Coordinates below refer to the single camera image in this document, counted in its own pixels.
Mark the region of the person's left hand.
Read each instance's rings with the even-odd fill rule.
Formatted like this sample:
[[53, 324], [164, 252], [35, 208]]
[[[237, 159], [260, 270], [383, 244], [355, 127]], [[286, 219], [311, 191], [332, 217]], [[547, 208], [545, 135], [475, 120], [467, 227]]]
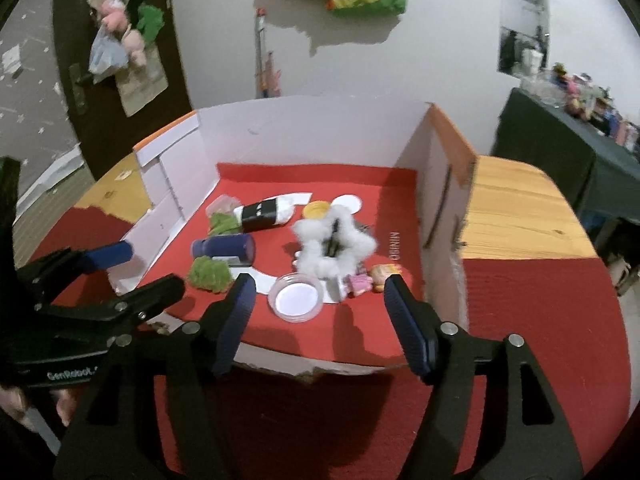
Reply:
[[[84, 392], [81, 389], [58, 389], [50, 392], [50, 396], [55, 400], [55, 408], [58, 418], [64, 427], [70, 426], [75, 412], [77, 411], [79, 399]], [[37, 426], [30, 418], [28, 411], [32, 408], [32, 402], [22, 389], [17, 387], [1, 388], [1, 409], [16, 422], [24, 426], [31, 432], [38, 432]]]

